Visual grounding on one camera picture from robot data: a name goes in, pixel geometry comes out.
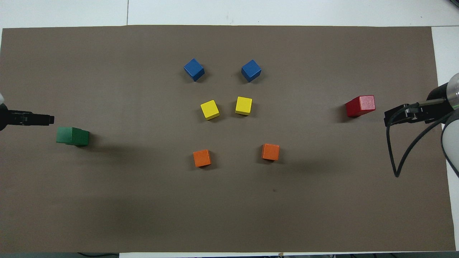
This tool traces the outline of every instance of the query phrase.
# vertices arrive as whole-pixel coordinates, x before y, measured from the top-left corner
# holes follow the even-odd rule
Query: orange cube
[[[278,160],[279,149],[279,145],[265,143],[263,144],[263,149],[261,151],[261,158],[268,160]]]
[[[210,161],[209,150],[202,150],[193,152],[193,158],[195,159],[195,166],[202,167],[212,164]]]

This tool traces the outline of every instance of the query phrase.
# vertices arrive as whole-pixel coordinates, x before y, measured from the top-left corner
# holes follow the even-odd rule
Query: yellow cube
[[[248,116],[250,115],[251,108],[252,108],[251,98],[237,97],[236,114]]]
[[[216,118],[220,115],[220,112],[218,112],[217,104],[215,104],[215,100],[201,104],[201,109],[206,120]]]

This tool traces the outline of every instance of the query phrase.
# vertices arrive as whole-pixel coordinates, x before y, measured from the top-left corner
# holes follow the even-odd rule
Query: blue cube
[[[257,62],[252,59],[242,67],[241,73],[247,79],[247,82],[251,82],[261,74],[261,68],[258,66]]]
[[[195,58],[189,61],[183,68],[194,81],[197,81],[204,74],[204,67]]]

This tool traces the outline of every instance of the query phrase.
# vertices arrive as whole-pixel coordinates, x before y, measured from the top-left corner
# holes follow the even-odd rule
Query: green hexagonal block
[[[56,142],[86,146],[89,144],[89,132],[75,127],[59,127],[57,128]]]

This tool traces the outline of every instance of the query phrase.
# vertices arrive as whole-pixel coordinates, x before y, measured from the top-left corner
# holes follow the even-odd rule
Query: colored block
[[[202,113],[204,114],[204,117],[206,118],[206,120],[216,118],[217,116],[220,115],[220,112],[218,112],[218,108],[217,108],[217,104],[215,103],[215,100],[211,100],[211,101],[201,104],[201,109],[202,109]]]
[[[89,132],[75,127],[59,127],[57,128],[56,142],[86,146],[89,144]]]
[[[261,74],[261,68],[255,62],[255,60],[252,59],[242,67],[241,73],[244,75],[247,82],[251,82]]]
[[[183,68],[194,81],[197,81],[202,75],[204,75],[204,67],[202,67],[195,58],[189,61]]]
[[[350,118],[356,118],[371,111],[375,108],[375,96],[364,95],[358,96],[355,99],[346,103],[347,116]]]
[[[252,108],[251,98],[237,97],[236,114],[248,116],[250,115],[251,108]]]
[[[263,144],[263,149],[261,151],[261,158],[268,160],[278,160],[279,159],[279,145],[265,143]]]
[[[195,166],[202,167],[212,164],[210,161],[209,150],[202,150],[193,152],[193,158],[195,159]]]

